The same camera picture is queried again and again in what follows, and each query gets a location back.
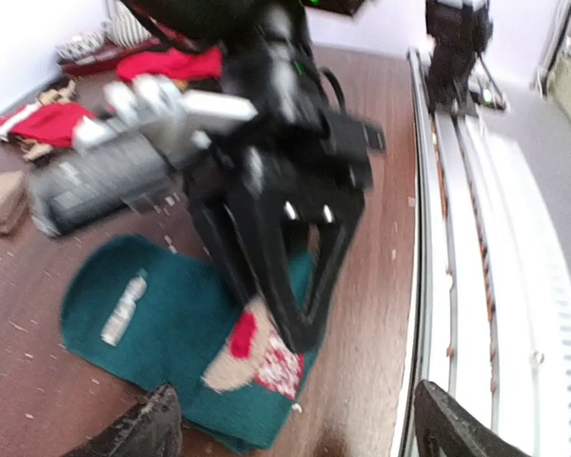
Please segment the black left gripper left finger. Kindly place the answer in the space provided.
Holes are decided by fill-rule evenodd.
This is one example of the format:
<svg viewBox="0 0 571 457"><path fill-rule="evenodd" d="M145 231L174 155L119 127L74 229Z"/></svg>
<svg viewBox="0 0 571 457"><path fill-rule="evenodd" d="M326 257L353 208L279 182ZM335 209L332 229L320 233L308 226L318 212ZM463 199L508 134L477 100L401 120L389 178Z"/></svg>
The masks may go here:
<svg viewBox="0 0 571 457"><path fill-rule="evenodd" d="M179 456L181 425L176 390L171 384L162 384L65 456Z"/></svg>

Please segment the dark teal sock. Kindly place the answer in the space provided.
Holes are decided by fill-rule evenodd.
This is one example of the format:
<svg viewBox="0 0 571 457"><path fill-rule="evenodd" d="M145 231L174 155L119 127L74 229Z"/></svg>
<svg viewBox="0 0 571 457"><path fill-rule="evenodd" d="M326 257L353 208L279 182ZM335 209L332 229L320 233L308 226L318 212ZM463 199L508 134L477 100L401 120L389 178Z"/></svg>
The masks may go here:
<svg viewBox="0 0 571 457"><path fill-rule="evenodd" d="M265 306L239 305L213 265L140 236L91 254L60 325L87 362L146 391L172 385L184 417L237 453L274 445L317 358L289 350Z"/></svg>

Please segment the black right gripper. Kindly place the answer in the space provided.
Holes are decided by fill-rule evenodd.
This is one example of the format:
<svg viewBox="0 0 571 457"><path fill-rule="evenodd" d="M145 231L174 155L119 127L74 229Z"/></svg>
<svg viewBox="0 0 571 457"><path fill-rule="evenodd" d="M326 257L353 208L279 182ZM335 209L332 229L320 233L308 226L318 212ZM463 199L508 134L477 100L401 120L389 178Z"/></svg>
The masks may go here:
<svg viewBox="0 0 571 457"><path fill-rule="evenodd" d="M248 149L266 148L332 187L371 187L369 152L381 129L332 108L316 65L302 1L130 1L154 36L200 56L223 54L218 91L179 90L143 74L106 86L111 114L75 129L73 151L30 180L31 215L63 236L147 200L207 159L238 174ZM276 306L276 188L237 180L187 182L189 212L235 298Z"/></svg>

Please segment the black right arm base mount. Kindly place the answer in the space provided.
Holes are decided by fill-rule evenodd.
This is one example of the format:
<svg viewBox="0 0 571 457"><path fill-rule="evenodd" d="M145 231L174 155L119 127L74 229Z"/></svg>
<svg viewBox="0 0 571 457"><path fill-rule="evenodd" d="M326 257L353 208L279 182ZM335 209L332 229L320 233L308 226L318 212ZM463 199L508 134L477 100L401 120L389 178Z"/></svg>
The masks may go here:
<svg viewBox="0 0 571 457"><path fill-rule="evenodd" d="M476 116L477 108L507 109L483 60L493 36L488 1L427 1L425 26L434 40L425 90L429 111Z"/></svg>

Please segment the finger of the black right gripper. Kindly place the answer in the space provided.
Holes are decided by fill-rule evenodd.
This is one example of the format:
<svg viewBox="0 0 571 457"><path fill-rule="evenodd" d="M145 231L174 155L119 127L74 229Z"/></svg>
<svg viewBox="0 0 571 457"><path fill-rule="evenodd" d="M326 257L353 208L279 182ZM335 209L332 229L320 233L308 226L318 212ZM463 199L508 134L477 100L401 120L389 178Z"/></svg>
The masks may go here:
<svg viewBox="0 0 571 457"><path fill-rule="evenodd" d="M309 352L320 344L332 292L363 212L364 194L359 190L237 188L241 246L291 351ZM287 251L289 223L317 228L316 254L306 244Z"/></svg>

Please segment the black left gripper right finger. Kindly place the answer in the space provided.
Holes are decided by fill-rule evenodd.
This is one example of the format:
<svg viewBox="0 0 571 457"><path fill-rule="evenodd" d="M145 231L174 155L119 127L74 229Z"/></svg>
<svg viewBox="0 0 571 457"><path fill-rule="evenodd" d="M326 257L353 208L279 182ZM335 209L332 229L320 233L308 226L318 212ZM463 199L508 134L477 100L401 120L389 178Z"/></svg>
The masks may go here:
<svg viewBox="0 0 571 457"><path fill-rule="evenodd" d="M421 380L414 392L414 421L420 456L526 457L485 427L434 382Z"/></svg>

